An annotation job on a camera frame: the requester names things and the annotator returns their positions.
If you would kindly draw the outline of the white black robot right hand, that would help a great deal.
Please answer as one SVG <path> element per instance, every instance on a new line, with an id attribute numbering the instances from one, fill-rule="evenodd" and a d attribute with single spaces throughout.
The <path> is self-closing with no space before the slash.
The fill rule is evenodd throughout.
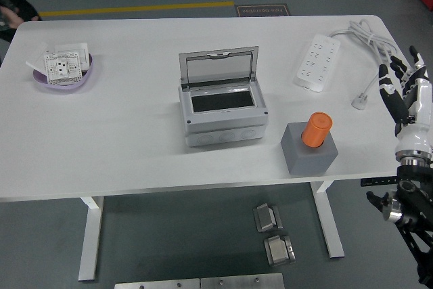
<path id="1" fill-rule="evenodd" d="M 398 139 L 395 156 L 399 162 L 406 157 L 432 158 L 428 139 L 432 84 L 420 52 L 414 46 L 410 46 L 409 52 L 412 67 L 392 56 L 390 66 L 382 64 L 378 72 L 380 95 L 395 122 L 394 134 Z"/>

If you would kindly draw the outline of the person's left hand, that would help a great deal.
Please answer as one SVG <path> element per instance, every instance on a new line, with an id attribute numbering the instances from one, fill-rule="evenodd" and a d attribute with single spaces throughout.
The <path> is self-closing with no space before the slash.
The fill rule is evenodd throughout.
<path id="1" fill-rule="evenodd" d="M 14 11 L 9 8 L 1 6 L 1 14 L 7 25 L 12 29 L 17 29 L 24 21 Z"/>

